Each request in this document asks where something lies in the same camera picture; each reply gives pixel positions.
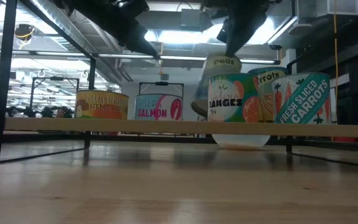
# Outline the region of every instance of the can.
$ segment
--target can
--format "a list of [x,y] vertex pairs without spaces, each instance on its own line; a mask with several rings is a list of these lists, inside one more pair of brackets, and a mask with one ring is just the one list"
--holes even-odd
[[[209,79],[208,121],[259,122],[258,77],[245,73],[217,75]],[[270,136],[213,134],[225,149],[253,150],[266,144]]]
[[273,122],[273,89],[272,81],[288,75],[288,70],[283,67],[256,68],[248,72],[259,78],[259,121]]
[[135,97],[135,119],[181,121],[183,100],[167,94],[144,94]]
[[240,73],[242,64],[237,57],[224,54],[209,55],[204,62],[203,72],[198,84],[195,100],[191,104],[194,112],[207,116],[208,112],[208,80],[215,75]]
[[81,90],[76,95],[76,118],[127,119],[127,95],[100,90]]
[[300,73],[272,81],[275,123],[331,124],[329,79],[323,73]]

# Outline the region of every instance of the can label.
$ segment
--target can label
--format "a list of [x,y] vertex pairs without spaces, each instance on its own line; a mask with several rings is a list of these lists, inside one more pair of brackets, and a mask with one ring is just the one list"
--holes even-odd
[[273,81],[272,88],[276,123],[331,124],[328,75],[290,75]]
[[273,122],[273,89],[272,81],[288,74],[283,67],[257,68],[248,72],[259,78],[259,121]]
[[208,121],[258,122],[258,78],[249,74],[209,79]]
[[173,95],[139,95],[135,98],[135,119],[181,121],[182,100]]
[[128,96],[107,91],[79,91],[76,118],[127,119]]
[[227,57],[225,55],[209,56],[203,66],[201,80],[198,84],[195,101],[198,106],[206,110],[208,100],[208,80],[215,75],[239,73],[242,64],[237,57]]

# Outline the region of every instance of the white bowl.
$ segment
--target white bowl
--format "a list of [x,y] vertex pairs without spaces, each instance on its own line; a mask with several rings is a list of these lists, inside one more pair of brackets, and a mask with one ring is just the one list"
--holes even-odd
[[213,134],[212,137],[222,148],[231,150],[257,150],[270,139],[270,136],[244,134]]

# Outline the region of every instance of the wooden floor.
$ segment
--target wooden floor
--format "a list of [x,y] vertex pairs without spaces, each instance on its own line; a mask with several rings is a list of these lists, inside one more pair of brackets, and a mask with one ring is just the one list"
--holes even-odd
[[[81,147],[5,145],[3,157]],[[301,148],[355,159],[358,153]],[[94,142],[90,151],[0,164],[1,224],[358,223],[358,168],[282,147]]]

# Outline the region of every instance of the wooden board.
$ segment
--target wooden board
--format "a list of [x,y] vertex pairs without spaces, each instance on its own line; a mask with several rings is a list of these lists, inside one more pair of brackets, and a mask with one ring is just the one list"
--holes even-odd
[[177,134],[259,134],[358,138],[356,125],[214,123],[196,121],[137,121],[118,119],[7,118],[6,130],[122,131]]

